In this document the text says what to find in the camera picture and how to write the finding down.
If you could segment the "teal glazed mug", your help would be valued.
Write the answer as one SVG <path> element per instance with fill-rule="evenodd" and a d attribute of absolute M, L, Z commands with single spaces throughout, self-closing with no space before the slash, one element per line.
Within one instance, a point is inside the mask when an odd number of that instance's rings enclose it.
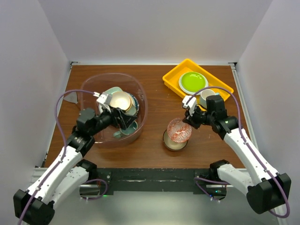
<path fill-rule="evenodd" d="M 114 138 L 121 138 L 128 135 L 133 134 L 138 128 L 138 124 L 136 121 L 134 121 L 128 128 L 126 129 L 119 129 L 119 131 L 115 132 L 113 134 Z"/>

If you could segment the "yellow rimmed dark bowl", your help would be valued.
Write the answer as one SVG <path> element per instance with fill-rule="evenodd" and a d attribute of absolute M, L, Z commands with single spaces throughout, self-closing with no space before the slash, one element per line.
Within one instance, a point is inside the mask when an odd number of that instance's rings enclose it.
<path fill-rule="evenodd" d="M 131 106 L 130 108 L 126 111 L 127 115 L 135 115 L 136 114 L 136 104 L 135 104 L 135 100 L 133 98 L 133 96 L 129 93 L 127 93 L 131 99 Z"/>

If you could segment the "red patterned bowl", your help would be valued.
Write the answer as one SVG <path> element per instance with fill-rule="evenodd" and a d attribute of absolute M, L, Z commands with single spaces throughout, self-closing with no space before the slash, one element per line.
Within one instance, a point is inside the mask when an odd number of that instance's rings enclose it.
<path fill-rule="evenodd" d="M 169 138 L 176 143 L 187 142 L 192 134 L 192 127 L 184 123 L 181 118 L 171 120 L 167 126 Z"/>

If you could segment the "blue floral plate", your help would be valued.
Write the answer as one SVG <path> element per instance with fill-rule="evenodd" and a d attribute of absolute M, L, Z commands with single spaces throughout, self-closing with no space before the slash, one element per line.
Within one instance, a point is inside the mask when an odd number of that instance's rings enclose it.
<path fill-rule="evenodd" d="M 140 104 L 139 104 L 137 98 L 134 95 L 131 95 L 131 97 L 133 99 L 134 106 L 135 106 L 135 109 L 136 109 L 136 115 L 137 115 L 139 113 Z"/>

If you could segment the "brown bowl white inside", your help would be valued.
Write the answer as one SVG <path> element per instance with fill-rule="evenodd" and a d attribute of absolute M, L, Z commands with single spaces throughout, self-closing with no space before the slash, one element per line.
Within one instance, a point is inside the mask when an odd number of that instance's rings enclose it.
<path fill-rule="evenodd" d="M 126 92 L 117 91 L 112 94 L 110 106 L 127 111 L 131 108 L 132 100 Z"/>

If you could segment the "black bowl beige inside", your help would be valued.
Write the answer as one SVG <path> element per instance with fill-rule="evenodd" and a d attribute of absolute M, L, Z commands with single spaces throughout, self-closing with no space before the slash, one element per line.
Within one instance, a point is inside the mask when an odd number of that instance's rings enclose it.
<path fill-rule="evenodd" d="M 175 142 L 169 137 L 167 130 L 165 130 L 164 134 L 163 134 L 163 143 L 164 143 L 165 147 L 167 149 L 169 149 L 170 151 L 181 151 L 182 149 L 184 149 L 186 147 L 186 145 L 188 144 L 188 141 Z"/>

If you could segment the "pale green rectangular dish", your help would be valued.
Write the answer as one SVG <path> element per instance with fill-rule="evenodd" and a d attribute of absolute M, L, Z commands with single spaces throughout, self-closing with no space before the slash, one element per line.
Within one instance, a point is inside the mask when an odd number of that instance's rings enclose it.
<path fill-rule="evenodd" d="M 112 96 L 115 92 L 123 92 L 123 90 L 120 87 L 112 87 L 104 91 L 103 94 L 106 96 Z"/>

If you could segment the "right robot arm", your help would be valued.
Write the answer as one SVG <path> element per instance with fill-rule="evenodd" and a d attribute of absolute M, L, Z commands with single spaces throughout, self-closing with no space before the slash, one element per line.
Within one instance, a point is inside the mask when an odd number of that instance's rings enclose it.
<path fill-rule="evenodd" d="M 198 129 L 201 125 L 211 126 L 238 156 L 247 169 L 248 175 L 234 168 L 229 162 L 220 160 L 210 165 L 209 179 L 214 184 L 229 183 L 246 196 L 254 212 L 262 214 L 286 205 L 286 218 L 290 213 L 288 196 L 291 179 L 280 174 L 251 142 L 241 127 L 240 118 L 228 116 L 224 100 L 220 95 L 206 98 L 207 108 L 201 110 L 197 99 L 185 96 L 182 107 L 186 110 L 183 122 Z"/>

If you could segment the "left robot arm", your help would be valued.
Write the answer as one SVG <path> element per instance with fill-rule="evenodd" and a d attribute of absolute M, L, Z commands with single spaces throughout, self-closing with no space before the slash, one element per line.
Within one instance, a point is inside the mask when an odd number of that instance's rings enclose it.
<path fill-rule="evenodd" d="M 126 129 L 137 118 L 136 114 L 109 107 L 97 115 L 91 108 L 80 111 L 69 138 L 47 170 L 25 191 L 18 190 L 14 197 L 18 224 L 47 225 L 55 211 L 81 184 L 97 181 L 97 166 L 84 159 L 95 143 L 94 135 L 108 126 Z"/>

